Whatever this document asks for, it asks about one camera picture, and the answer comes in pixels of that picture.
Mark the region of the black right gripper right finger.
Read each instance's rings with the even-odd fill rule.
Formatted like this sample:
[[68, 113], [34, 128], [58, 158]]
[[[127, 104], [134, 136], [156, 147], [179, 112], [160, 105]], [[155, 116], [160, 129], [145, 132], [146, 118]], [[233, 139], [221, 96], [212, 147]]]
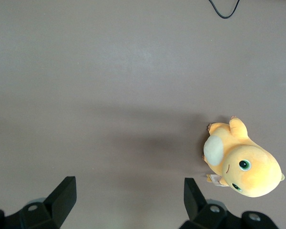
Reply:
[[181, 229], [242, 229], [240, 218], [221, 202], [208, 203], [193, 178], [184, 179], [184, 206], [188, 220]]

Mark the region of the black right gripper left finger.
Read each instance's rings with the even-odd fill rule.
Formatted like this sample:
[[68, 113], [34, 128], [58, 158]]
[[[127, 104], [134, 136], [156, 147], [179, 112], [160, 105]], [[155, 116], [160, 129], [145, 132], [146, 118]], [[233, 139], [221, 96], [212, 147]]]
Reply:
[[66, 177], [43, 201], [4, 219], [5, 229], [59, 229], [76, 203], [76, 178]]

